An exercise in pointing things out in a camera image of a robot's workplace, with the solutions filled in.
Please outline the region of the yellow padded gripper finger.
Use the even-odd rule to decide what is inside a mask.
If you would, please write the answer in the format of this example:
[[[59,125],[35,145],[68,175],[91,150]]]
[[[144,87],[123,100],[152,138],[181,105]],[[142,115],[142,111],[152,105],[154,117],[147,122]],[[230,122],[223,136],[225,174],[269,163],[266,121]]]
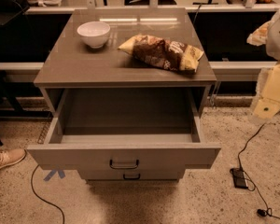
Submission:
[[[250,34],[246,42],[253,46],[265,45],[267,41],[269,22],[263,23],[259,28],[257,28],[252,34]]]

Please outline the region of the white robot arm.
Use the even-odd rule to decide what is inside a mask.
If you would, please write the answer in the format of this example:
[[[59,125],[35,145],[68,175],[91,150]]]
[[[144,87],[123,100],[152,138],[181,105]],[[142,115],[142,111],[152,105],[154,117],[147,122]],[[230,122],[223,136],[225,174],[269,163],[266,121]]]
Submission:
[[[271,119],[280,110],[280,8],[272,18],[263,23],[246,42],[250,45],[264,45],[268,56],[276,64],[266,73],[266,80],[254,104],[253,115],[260,119]]]

